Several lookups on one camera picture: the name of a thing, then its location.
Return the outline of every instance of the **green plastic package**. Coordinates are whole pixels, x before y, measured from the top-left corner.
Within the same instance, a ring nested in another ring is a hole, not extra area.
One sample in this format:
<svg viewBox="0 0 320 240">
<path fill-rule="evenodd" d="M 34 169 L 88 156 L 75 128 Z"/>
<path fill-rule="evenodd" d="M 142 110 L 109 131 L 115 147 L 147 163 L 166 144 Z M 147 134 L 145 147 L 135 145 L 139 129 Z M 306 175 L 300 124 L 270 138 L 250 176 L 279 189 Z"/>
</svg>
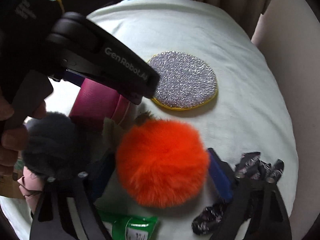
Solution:
<svg viewBox="0 0 320 240">
<path fill-rule="evenodd" d="M 158 221 L 157 217 L 98 213 L 113 240 L 149 240 Z"/>
</svg>

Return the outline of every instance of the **orange pom-pom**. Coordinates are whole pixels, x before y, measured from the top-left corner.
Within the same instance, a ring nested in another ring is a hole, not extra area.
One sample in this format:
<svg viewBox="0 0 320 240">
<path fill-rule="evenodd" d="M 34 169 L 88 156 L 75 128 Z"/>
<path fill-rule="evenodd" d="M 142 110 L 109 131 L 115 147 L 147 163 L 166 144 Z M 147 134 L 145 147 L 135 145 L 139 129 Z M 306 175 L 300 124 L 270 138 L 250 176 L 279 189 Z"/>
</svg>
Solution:
<svg viewBox="0 0 320 240">
<path fill-rule="evenodd" d="M 149 120 L 134 126 L 116 153 L 119 181 L 140 205 L 185 203 L 202 188 L 209 165 L 198 131 L 186 123 Z"/>
</svg>

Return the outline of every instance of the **blue gripper pad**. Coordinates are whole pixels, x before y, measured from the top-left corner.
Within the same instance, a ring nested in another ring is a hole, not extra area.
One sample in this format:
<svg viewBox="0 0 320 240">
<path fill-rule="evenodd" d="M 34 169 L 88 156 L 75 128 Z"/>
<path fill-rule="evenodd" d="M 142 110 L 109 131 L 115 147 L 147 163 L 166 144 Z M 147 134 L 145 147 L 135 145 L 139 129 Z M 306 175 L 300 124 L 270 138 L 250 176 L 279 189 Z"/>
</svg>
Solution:
<svg viewBox="0 0 320 240">
<path fill-rule="evenodd" d="M 226 202 L 230 202 L 233 197 L 232 182 L 234 172 L 228 163 L 220 160 L 212 148 L 208 149 L 210 156 L 209 175 L 220 197 Z"/>
</svg>

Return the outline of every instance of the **human hand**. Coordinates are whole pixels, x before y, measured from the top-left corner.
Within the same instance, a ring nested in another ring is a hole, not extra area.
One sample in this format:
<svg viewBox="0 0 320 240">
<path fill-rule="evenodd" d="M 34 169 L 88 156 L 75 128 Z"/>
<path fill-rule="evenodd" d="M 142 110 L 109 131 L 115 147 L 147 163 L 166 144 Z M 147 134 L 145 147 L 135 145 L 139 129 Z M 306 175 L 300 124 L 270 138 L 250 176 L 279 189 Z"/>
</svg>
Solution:
<svg viewBox="0 0 320 240">
<path fill-rule="evenodd" d="M 4 99 L 0 88 L 0 121 L 9 119 L 13 113 L 13 107 Z M 43 101 L 31 117 L 41 119 L 45 115 L 45 102 Z M 28 131 L 24 125 L 3 132 L 0 145 L 0 175 L 10 176 L 12 174 L 13 166 L 18 159 L 18 152 L 27 147 L 28 139 Z"/>
</svg>

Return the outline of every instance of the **metal bolt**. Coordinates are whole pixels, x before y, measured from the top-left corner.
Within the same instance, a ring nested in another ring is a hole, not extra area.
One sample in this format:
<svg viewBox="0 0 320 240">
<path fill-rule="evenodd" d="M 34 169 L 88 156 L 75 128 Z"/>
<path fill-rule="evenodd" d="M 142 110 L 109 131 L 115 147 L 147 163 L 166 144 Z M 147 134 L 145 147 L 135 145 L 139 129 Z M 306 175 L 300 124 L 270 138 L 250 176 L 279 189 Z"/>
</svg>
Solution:
<svg viewBox="0 0 320 240">
<path fill-rule="evenodd" d="M 55 180 L 56 180 L 55 177 L 50 176 L 50 177 L 47 179 L 47 182 L 54 182 Z"/>
<path fill-rule="evenodd" d="M 236 172 L 235 177 L 238 179 L 243 179 L 245 177 L 245 175 L 242 172 Z"/>
<path fill-rule="evenodd" d="M 266 178 L 266 182 L 275 183 L 275 179 L 268 177 L 268 178 Z"/>
<path fill-rule="evenodd" d="M 85 172 L 85 171 L 81 171 L 81 172 L 78 173 L 78 177 L 79 178 L 85 178 L 86 176 L 88 176 L 88 173 Z"/>
</svg>

